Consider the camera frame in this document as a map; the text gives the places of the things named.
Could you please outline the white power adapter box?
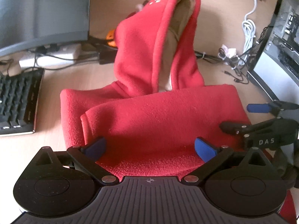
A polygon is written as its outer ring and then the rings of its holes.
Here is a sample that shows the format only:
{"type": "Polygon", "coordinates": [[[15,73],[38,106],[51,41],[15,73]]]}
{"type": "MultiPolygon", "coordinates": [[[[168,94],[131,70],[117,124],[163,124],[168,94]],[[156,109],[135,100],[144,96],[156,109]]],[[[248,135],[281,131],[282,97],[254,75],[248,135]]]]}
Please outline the white power adapter box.
{"type": "Polygon", "coordinates": [[[79,43],[61,46],[56,52],[46,52],[45,54],[35,54],[27,52],[19,60],[21,69],[29,67],[60,67],[74,64],[82,52],[79,43]]]}

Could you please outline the orange round object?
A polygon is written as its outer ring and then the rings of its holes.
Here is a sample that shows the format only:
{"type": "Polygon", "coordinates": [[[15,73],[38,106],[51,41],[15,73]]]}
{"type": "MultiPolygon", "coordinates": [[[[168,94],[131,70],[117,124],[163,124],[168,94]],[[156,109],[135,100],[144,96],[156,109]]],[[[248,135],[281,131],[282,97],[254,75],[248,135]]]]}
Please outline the orange round object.
{"type": "Polygon", "coordinates": [[[110,30],[106,35],[106,40],[108,41],[107,44],[111,47],[116,48],[116,42],[115,42],[115,29],[110,30]]]}

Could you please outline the black mechanical keyboard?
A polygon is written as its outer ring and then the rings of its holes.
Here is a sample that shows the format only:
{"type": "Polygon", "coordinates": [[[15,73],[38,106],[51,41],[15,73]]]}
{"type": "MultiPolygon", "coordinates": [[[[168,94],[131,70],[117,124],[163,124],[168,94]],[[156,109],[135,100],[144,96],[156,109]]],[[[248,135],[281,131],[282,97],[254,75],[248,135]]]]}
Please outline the black mechanical keyboard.
{"type": "Polygon", "coordinates": [[[34,133],[36,112],[45,70],[1,76],[1,136],[34,133]]]}

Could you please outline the right computer monitor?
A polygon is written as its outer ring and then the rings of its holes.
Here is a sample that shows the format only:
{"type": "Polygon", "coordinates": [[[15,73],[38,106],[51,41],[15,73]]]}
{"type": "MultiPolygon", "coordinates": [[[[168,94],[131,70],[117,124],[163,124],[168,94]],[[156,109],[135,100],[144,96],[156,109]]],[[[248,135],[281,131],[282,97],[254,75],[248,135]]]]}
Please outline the right computer monitor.
{"type": "Polygon", "coordinates": [[[271,100],[298,103],[298,0],[277,0],[248,77],[271,100]]]}

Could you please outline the red fleece hooded garment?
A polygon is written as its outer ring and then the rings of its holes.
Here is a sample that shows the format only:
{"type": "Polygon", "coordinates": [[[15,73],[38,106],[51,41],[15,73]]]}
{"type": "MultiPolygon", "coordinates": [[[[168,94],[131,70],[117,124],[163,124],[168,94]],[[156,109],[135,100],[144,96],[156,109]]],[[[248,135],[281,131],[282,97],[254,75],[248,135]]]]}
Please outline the red fleece hooded garment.
{"type": "Polygon", "coordinates": [[[233,85],[206,86],[193,43],[200,0],[150,0],[116,28],[116,81],[60,94],[67,147],[107,140],[99,165],[123,176],[175,175],[203,164],[194,141],[242,149],[224,121],[249,123],[233,85]]]}

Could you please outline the left curved computer monitor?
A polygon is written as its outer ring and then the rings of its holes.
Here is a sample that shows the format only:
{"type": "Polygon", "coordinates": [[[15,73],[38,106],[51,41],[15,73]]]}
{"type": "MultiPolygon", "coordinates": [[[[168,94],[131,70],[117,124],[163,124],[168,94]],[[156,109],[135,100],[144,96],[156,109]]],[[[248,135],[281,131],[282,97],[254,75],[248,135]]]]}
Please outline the left curved computer monitor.
{"type": "Polygon", "coordinates": [[[85,41],[90,0],[1,0],[1,56],[85,41]]]}

